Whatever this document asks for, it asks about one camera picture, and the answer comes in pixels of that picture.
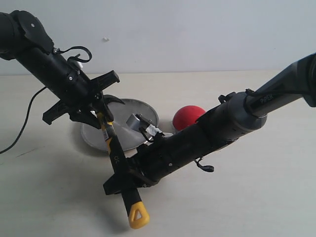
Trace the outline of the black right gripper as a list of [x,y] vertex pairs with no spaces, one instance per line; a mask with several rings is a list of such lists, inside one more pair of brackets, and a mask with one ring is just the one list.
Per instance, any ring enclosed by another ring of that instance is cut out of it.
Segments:
[[154,186],[183,167],[182,137],[156,137],[153,143],[142,144],[136,151],[126,159],[137,188]]

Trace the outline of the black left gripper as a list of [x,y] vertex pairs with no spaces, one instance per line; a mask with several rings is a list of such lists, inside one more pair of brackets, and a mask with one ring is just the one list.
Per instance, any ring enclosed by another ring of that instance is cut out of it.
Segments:
[[102,113],[106,121],[114,121],[108,107],[113,102],[113,97],[104,95],[102,91],[115,82],[119,82],[119,77],[114,71],[92,80],[83,72],[76,74],[72,70],[42,73],[42,83],[59,98],[55,105],[43,113],[43,121],[52,124],[63,114],[68,114],[71,121],[101,129],[98,118],[91,112],[95,111],[96,104],[97,112]]

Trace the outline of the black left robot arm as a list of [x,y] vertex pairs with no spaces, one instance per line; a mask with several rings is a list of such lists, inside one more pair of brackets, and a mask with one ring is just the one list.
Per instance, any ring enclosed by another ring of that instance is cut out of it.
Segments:
[[31,13],[15,10],[0,14],[0,57],[4,60],[17,60],[59,101],[43,113],[47,124],[64,114],[70,120],[88,124],[100,129],[96,114],[101,113],[106,121],[114,116],[108,104],[122,103],[112,95],[104,95],[103,90],[119,82],[114,71],[90,79],[79,64],[86,62],[79,55],[68,59],[64,51],[56,48],[43,25]]

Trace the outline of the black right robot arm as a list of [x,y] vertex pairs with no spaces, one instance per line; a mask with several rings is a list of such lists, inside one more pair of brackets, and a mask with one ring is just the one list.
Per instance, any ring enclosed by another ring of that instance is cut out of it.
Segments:
[[300,98],[316,105],[316,56],[308,55],[273,77],[256,91],[247,89],[219,97],[220,104],[192,125],[172,136],[154,127],[152,140],[127,158],[124,175],[114,174],[104,183],[107,195],[132,187],[150,187],[188,163],[220,150],[264,126],[268,113]]

